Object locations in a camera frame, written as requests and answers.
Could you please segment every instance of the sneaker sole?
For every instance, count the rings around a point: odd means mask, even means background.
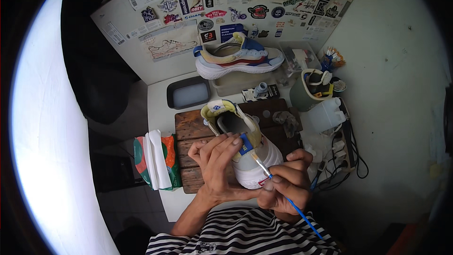
[[[234,72],[234,71],[241,71],[241,72],[252,73],[252,74],[270,72],[270,71],[277,69],[283,63],[284,60],[285,60],[285,58],[282,55],[281,61],[279,61],[275,65],[269,65],[269,66],[236,65],[236,66],[230,66],[227,68],[223,68],[222,66],[219,66],[219,65],[213,64],[213,63],[204,64],[199,57],[195,61],[195,66],[197,67],[197,71],[201,77],[203,77],[207,80],[215,80],[215,79],[218,79],[218,78],[220,78],[230,72]]]

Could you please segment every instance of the striped shirt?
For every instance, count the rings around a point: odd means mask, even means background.
[[[318,230],[320,240],[303,219],[296,224],[279,220],[257,208],[230,208],[210,212],[201,231],[193,237],[160,233],[151,237],[151,254],[338,254],[335,241],[312,213],[307,219]]]

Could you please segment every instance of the shoe drawing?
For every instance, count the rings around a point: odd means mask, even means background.
[[[266,167],[283,163],[280,150],[260,131],[257,122],[227,99],[213,100],[201,109],[201,116],[218,136],[223,133],[243,133],[242,149],[233,156],[231,164],[238,182],[247,189],[258,189],[268,178],[252,158],[255,152]]]
[[[201,77],[214,80],[233,71],[265,73],[277,69],[284,60],[280,50],[263,47],[242,32],[219,45],[202,45],[193,50]]]
[[[149,47],[149,51],[154,59],[161,58],[166,55],[186,51],[197,45],[197,42],[177,42],[173,40],[164,40],[162,41],[161,47]]]

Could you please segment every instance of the fingernail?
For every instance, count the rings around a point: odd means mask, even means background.
[[[282,181],[282,178],[278,175],[274,175],[271,179],[274,183],[280,183]]]
[[[264,184],[264,190],[266,191],[272,191],[274,190],[274,184],[272,184],[272,181],[266,181],[266,184]]]
[[[242,142],[241,137],[238,137],[236,140],[233,141],[233,145],[238,145],[240,142]]]

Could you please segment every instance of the white table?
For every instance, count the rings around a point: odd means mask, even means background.
[[[167,86],[173,82],[184,80],[186,78],[198,76],[197,72],[188,73],[178,77],[174,77],[162,82],[158,82],[148,86],[148,129],[149,131],[159,129],[161,132],[175,133],[174,126],[174,115],[179,112],[200,110],[203,105],[197,105],[183,110],[174,110],[167,105]],[[280,98],[286,100],[286,104],[291,106],[289,100],[290,87],[282,88],[279,87]],[[219,97],[216,90],[211,87],[211,99],[229,99],[234,103],[243,103],[242,94],[233,94],[225,97]],[[320,181],[325,179],[325,174],[322,174]],[[174,189],[173,191],[159,190],[162,204],[167,214],[168,221],[177,221],[179,216],[183,213],[185,208],[195,197],[195,194],[185,194],[183,188]],[[249,201],[233,201],[223,203],[217,206],[216,209],[222,209],[231,206],[245,206],[245,207],[257,207],[256,199]]]

